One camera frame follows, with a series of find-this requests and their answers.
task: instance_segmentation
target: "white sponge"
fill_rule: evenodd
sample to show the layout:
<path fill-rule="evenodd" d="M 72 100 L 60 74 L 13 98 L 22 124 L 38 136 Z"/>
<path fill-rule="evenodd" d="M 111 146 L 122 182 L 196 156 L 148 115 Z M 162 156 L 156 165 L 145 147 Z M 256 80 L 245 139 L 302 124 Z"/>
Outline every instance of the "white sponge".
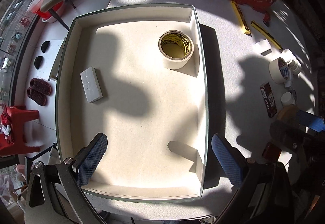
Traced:
<path fill-rule="evenodd" d="M 80 76 L 88 102 L 92 103 L 103 97 L 94 68 L 87 68 L 85 71 L 80 73 Z"/>

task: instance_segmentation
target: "yellow marker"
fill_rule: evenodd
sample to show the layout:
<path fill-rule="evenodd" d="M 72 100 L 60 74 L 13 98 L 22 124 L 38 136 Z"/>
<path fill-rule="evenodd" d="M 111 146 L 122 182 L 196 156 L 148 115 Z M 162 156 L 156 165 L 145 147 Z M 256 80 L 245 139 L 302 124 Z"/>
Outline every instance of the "yellow marker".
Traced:
<path fill-rule="evenodd" d="M 272 35 L 270 35 L 266 30 L 264 30 L 261 26 L 259 26 L 256 22 L 251 21 L 251 25 L 258 30 L 261 34 L 263 34 L 274 46 L 279 49 L 283 50 L 282 46 L 274 39 Z"/>
<path fill-rule="evenodd" d="M 242 29 L 242 32 L 244 34 L 250 34 L 251 31 L 248 28 L 248 25 L 247 25 L 247 23 L 245 21 L 244 15 L 243 15 L 242 11 L 240 10 L 238 4 L 235 3 L 234 1 L 231 1 L 231 6 L 234 8 L 234 11 L 235 11 L 236 16 L 238 18 L 238 21 L 239 21 L 240 27 Z"/>

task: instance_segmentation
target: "blue object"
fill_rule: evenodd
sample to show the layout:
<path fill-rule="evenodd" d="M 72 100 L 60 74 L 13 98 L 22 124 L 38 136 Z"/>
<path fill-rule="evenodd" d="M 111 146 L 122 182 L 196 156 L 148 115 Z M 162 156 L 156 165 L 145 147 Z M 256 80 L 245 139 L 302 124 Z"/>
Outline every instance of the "blue object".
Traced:
<path fill-rule="evenodd" d="M 238 152 L 239 150 L 232 147 L 225 138 L 221 139 L 218 134 L 212 137 L 211 144 L 212 150 L 229 178 L 230 183 L 240 187 L 244 180 L 243 166 L 241 166 L 234 157 L 234 149 Z"/>
<path fill-rule="evenodd" d="M 311 128 L 317 132 L 325 130 L 323 119 L 306 111 L 299 110 L 296 114 L 296 120 L 301 125 Z"/>
<path fill-rule="evenodd" d="M 102 134 L 98 142 L 83 161 L 82 165 L 79 167 L 77 180 L 77 185 L 79 187 L 88 184 L 90 178 L 97 168 L 97 165 L 100 163 L 100 160 L 106 152 L 107 144 L 107 137 L 105 134 Z"/>

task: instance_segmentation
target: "window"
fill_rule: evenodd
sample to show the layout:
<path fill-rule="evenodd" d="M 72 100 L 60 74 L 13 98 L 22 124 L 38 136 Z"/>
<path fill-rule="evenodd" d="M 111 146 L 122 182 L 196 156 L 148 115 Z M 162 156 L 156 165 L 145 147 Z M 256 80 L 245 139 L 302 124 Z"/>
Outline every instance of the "window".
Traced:
<path fill-rule="evenodd" d="M 27 12 L 30 0 L 0 1 L 0 105 L 9 105 L 12 70 L 34 14 Z"/>

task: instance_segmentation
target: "brown slipper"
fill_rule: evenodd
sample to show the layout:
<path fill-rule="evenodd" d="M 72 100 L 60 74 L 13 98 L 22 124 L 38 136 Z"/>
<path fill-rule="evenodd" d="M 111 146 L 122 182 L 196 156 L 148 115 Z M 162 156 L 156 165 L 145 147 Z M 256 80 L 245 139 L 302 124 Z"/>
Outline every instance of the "brown slipper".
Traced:
<path fill-rule="evenodd" d="M 42 79 L 31 79 L 30 87 L 33 90 L 36 90 L 45 96 L 48 96 L 49 94 L 51 94 L 51 91 L 52 91 L 51 85 Z"/>
<path fill-rule="evenodd" d="M 40 106 L 45 106 L 46 104 L 46 96 L 32 88 L 27 89 L 27 96 Z"/>

